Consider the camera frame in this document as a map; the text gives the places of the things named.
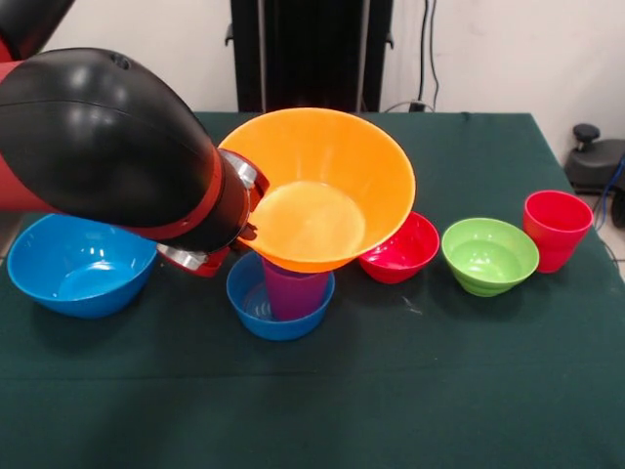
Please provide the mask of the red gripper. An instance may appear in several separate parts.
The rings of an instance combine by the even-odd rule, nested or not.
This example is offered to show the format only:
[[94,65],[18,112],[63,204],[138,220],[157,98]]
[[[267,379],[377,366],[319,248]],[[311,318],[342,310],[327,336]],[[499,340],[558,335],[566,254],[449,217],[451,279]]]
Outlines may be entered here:
[[250,223],[249,218],[270,187],[270,182],[265,174],[248,158],[229,149],[219,149],[219,152],[236,171],[243,186],[247,190],[248,208],[245,224],[240,223],[241,228],[237,236],[223,249],[205,256],[198,270],[198,274],[201,277],[213,277],[231,251],[245,250],[246,247],[242,241],[252,241],[257,237],[258,228]]

